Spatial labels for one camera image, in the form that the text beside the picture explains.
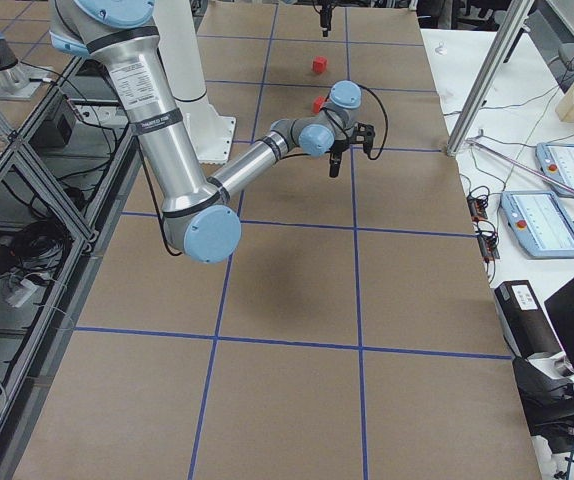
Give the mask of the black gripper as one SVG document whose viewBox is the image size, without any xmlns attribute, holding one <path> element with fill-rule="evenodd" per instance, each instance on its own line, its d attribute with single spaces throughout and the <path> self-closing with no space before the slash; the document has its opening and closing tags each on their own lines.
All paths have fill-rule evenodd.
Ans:
<svg viewBox="0 0 574 480">
<path fill-rule="evenodd" d="M 336 140 L 330 147 L 329 153 L 329 177 L 337 178 L 342 165 L 342 155 L 350 149 L 353 142 L 351 140 Z"/>
<path fill-rule="evenodd" d="M 318 0 L 319 23 L 324 37 L 328 37 L 331 31 L 331 17 L 328 13 L 333 10 L 332 0 Z"/>
</svg>

